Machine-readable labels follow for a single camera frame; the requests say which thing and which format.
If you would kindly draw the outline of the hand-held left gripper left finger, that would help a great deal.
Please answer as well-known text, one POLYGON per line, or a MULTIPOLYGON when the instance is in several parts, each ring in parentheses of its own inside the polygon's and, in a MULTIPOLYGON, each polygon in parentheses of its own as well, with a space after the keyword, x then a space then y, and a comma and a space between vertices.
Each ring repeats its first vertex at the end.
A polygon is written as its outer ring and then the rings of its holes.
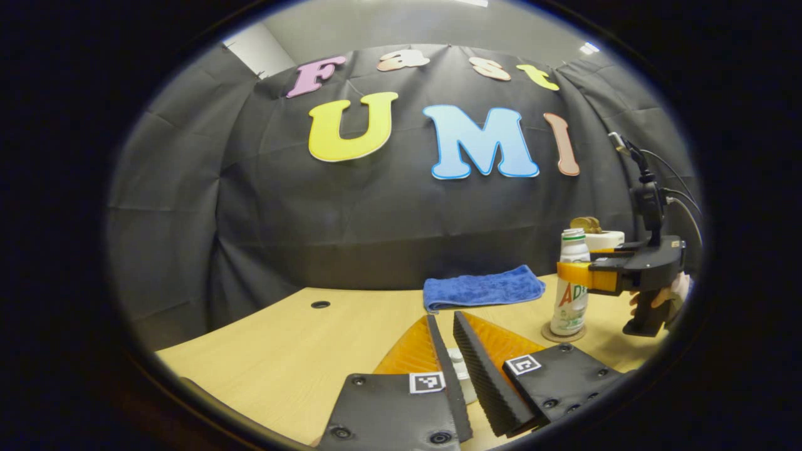
POLYGON ((459 450, 472 437, 464 392, 433 315, 370 373, 350 374, 318 450, 459 450))

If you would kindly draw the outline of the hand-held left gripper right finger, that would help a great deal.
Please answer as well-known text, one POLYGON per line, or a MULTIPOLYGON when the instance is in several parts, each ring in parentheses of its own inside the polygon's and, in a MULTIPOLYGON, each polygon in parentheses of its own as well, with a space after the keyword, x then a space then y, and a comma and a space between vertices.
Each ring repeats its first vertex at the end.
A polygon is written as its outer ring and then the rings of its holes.
POLYGON ((624 374, 572 343, 541 346, 456 311, 453 335, 496 436, 518 436, 594 403, 624 374))

